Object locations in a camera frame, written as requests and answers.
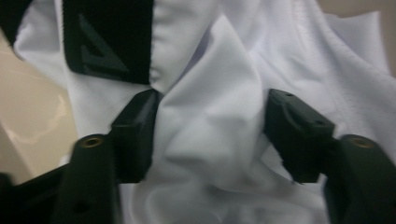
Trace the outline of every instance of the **white cloth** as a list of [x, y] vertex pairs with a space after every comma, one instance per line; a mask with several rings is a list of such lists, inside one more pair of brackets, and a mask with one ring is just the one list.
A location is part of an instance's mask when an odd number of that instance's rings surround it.
[[[35, 0], [15, 50], [68, 89], [80, 136], [106, 133], [147, 87], [70, 72], [61, 4]], [[377, 13], [339, 19], [312, 0], [157, 0], [152, 27], [150, 82], [165, 96], [147, 179], [122, 186], [125, 223], [328, 223], [321, 194], [290, 183], [262, 134], [270, 88], [396, 162], [396, 81]]]

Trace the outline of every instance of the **black fabric panel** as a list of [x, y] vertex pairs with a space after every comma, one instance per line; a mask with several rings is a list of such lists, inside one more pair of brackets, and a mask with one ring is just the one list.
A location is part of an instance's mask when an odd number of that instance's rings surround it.
[[32, 0], [0, 0], [0, 27], [9, 44], [14, 46], [18, 28]]
[[64, 0], [64, 53], [79, 74], [149, 84], [153, 0]]

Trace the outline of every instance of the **glossy surface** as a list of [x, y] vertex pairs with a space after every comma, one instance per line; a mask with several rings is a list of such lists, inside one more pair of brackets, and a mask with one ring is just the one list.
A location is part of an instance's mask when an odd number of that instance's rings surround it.
[[2, 36], [0, 124], [0, 172], [17, 183], [56, 168], [77, 139], [67, 91], [19, 60]]

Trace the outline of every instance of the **white fabric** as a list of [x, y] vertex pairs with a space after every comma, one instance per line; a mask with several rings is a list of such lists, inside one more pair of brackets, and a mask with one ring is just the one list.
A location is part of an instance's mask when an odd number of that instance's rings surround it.
[[[80, 136], [105, 133], [146, 87], [51, 61], [62, 25], [44, 7], [62, 24], [61, 0], [35, 0], [15, 49], [64, 75]], [[49, 24], [48, 47], [35, 45], [34, 20]], [[262, 134], [263, 107], [270, 88], [290, 91], [336, 123], [337, 137], [372, 138], [396, 161], [396, 81], [378, 31], [376, 14], [325, 16], [312, 0], [157, 0], [150, 81], [165, 96], [147, 179], [121, 188], [125, 223], [328, 223], [318, 186], [292, 185]]]

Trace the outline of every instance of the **black fabric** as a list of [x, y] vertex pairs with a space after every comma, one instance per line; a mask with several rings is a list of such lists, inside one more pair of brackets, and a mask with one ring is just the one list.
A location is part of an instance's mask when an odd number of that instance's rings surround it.
[[0, 27], [11, 46], [14, 46], [24, 12], [31, 2], [32, 0], [0, 0]]
[[149, 84], [153, 0], [65, 0], [64, 53], [76, 73]]

